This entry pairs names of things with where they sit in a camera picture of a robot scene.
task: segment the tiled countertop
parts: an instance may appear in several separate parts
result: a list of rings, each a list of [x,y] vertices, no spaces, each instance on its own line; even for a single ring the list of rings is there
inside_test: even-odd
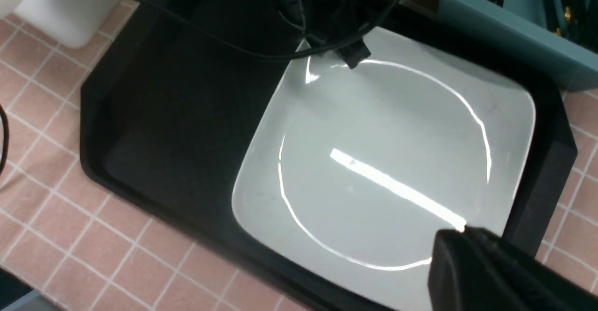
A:
[[[302,310],[83,174],[79,88],[134,8],[122,2],[77,50],[15,16],[0,20],[0,103],[11,128],[0,265],[71,310]],[[579,157],[537,258],[598,293],[598,92],[565,98]]]

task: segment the black plastic tray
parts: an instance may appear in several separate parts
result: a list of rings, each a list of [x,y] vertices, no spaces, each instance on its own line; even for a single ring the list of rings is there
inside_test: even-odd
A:
[[[300,41],[265,0],[153,1],[263,53],[288,53]],[[360,1],[373,14],[387,3]],[[383,27],[502,73],[532,94],[536,128],[504,238],[533,256],[577,155],[557,87],[404,7]],[[387,310],[269,250],[233,217],[237,172],[285,67],[235,53],[141,7],[83,86],[83,169],[310,307]]]

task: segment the square plate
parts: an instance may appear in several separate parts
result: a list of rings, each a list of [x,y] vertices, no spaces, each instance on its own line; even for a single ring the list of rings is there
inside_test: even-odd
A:
[[[427,310],[435,232],[502,234],[534,102],[510,79],[383,28],[364,40],[372,56],[353,70],[332,54],[289,64],[233,212],[256,240],[332,283]]]

